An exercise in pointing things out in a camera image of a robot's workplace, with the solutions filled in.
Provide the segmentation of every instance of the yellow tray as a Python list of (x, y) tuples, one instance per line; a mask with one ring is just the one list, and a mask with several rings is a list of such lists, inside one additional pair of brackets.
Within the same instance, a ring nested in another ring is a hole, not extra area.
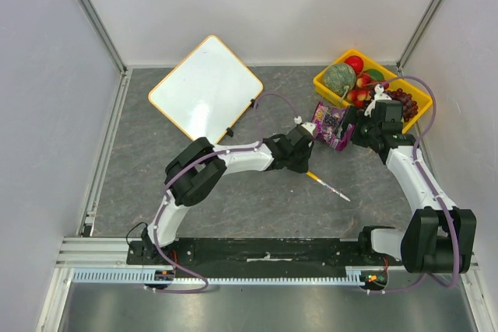
[[(374, 60), (368, 58), (367, 56), (365, 56), (364, 54), (362, 54), (361, 52), (359, 52), (355, 49), (348, 50), (340, 58), (338, 58), (337, 60), (332, 62), (329, 66), (331, 66), (333, 64), (337, 64), (339, 62), (344, 62), (344, 60), (346, 58), (348, 58), (349, 56), (354, 56), (354, 55), (362, 58), (363, 63), (364, 63), (364, 66), (363, 66), (364, 71), (367, 69), (372, 69), (372, 68), (376, 69), (382, 73), (382, 75), (384, 76), (384, 78), (386, 80), (394, 78), (396, 76), (395, 73), (388, 71), (384, 66), (379, 65)], [(349, 103), (348, 101), (341, 100), (340, 96), (334, 94), (330, 89), (328, 89), (327, 87), (324, 86), (323, 78), (324, 78), (325, 71), (328, 69), (328, 67), (326, 69), (324, 69), (322, 72), (320, 72), (320, 74), (318, 74), (313, 79), (314, 87), (317, 90), (317, 93), (322, 95), (325, 99), (327, 99), (328, 101), (330, 101), (332, 104), (336, 105), (339, 108), (345, 108), (345, 107), (351, 105), (351, 103)], [(419, 106), (419, 112), (417, 113), (417, 115), (414, 116), (409, 122), (407, 122), (403, 125), (403, 133), (405, 133), (408, 131), (408, 129), (411, 126), (413, 126), (413, 124), (415, 122), (417, 122), (417, 120), (419, 118), (421, 118), (421, 116), (425, 112), (428, 111), (429, 108), (431, 108), (431, 106), (433, 105), (433, 101), (429, 95), (427, 95), (425, 92), (421, 91), (420, 89), (417, 89), (414, 85), (408, 83), (404, 79), (398, 79), (394, 82), (391, 82), (389, 84), (389, 89), (393, 90), (393, 91), (395, 91), (396, 89), (402, 89), (406, 93), (411, 93), (412, 99), (415, 100), (417, 102), (417, 105)]]

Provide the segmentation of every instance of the purple snack bag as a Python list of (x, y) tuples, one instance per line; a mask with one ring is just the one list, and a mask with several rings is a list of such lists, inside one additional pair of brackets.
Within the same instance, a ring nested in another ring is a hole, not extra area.
[(335, 130), (341, 124), (344, 113), (345, 109), (330, 108), (320, 102), (311, 120), (317, 125), (316, 139), (327, 143), (330, 148), (337, 151), (342, 151), (348, 145), (348, 141), (354, 131), (354, 126), (349, 125), (342, 139), (335, 137)]

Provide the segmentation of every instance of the green melon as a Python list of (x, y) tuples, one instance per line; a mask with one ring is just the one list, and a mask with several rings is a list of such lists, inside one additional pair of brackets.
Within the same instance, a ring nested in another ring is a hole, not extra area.
[(356, 84), (356, 73), (344, 62), (332, 65), (324, 74), (324, 85), (336, 95), (342, 96), (353, 89)]

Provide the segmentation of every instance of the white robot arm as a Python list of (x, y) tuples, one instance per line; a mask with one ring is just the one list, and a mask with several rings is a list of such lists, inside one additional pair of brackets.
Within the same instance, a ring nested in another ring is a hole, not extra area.
[(313, 148), (316, 125), (312, 123), (298, 124), (288, 135), (275, 135), (262, 142), (248, 145), (211, 145), (206, 138), (191, 143), (166, 168), (166, 184), (186, 165), (208, 154), (213, 157), (205, 163), (199, 163), (195, 169), (181, 176), (171, 188), (167, 189), (157, 224), (149, 225), (148, 233), (154, 241), (154, 231), (160, 246), (171, 244), (188, 209), (202, 201), (215, 186), (221, 176), (241, 171), (266, 171), (287, 167), (298, 173), (308, 170), (307, 162)]
[(364, 249), (402, 260), (408, 272), (451, 273), (454, 251), (443, 204), (458, 239), (459, 272), (466, 272), (472, 256), (475, 216), (471, 210), (457, 208), (444, 193), (420, 150), (414, 152), (413, 135), (402, 134), (402, 104), (386, 100), (381, 93), (376, 93), (367, 110), (349, 107), (337, 135), (341, 137), (349, 126), (355, 126), (352, 143), (371, 148), (380, 156), (398, 180), (413, 216), (405, 231), (367, 226), (359, 234), (359, 241)]

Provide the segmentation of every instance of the gray floor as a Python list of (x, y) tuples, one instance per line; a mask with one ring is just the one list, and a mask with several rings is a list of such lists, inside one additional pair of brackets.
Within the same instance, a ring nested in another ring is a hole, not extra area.
[[(390, 271), (389, 286), (406, 287), (417, 276)], [(393, 295), (366, 295), (345, 286), (211, 289), (164, 295), (140, 285), (73, 283), (59, 332), (477, 332), (461, 283), (448, 291), (427, 279), (414, 291)]]
[[(321, 69), (251, 68), (265, 91), (289, 97), (304, 120), (311, 119), (320, 100), (313, 77)], [(95, 236), (124, 236), (137, 222), (151, 222), (163, 193), (164, 167), (189, 144), (148, 101), (149, 91), (169, 71), (133, 71), (96, 213)], [(280, 99), (265, 98), (259, 110), (265, 136), (292, 128), (292, 112)], [(220, 144), (258, 139), (252, 110), (233, 130), (234, 138), (225, 137)], [(408, 202), (372, 151), (350, 145), (336, 152), (317, 143), (310, 170), (340, 188), (352, 202), (288, 170), (238, 173), (222, 178), (208, 198), (188, 212), (178, 235), (356, 238), (365, 225), (408, 225)]]

